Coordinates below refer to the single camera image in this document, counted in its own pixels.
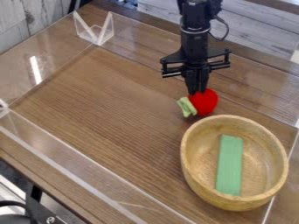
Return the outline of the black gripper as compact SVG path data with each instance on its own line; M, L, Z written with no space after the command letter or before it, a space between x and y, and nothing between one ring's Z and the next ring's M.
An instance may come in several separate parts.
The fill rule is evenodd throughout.
M187 69L200 69L199 77L195 70L184 72L184 82L191 95L199 90L206 92L208 85L210 73L230 67L230 54L232 51L228 48L211 48L204 59L188 59L179 49L175 53L160 59L162 76L164 78L183 75Z

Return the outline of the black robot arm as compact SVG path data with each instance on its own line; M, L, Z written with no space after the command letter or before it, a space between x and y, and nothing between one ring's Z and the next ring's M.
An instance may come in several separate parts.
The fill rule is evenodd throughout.
M223 41L211 34L211 21L216 19L226 27L228 23L219 17L223 0L176 0L180 12L180 41L176 52L160 59L164 78L182 76L188 94L204 93L210 75L214 70L230 67L228 48L210 48L210 37Z

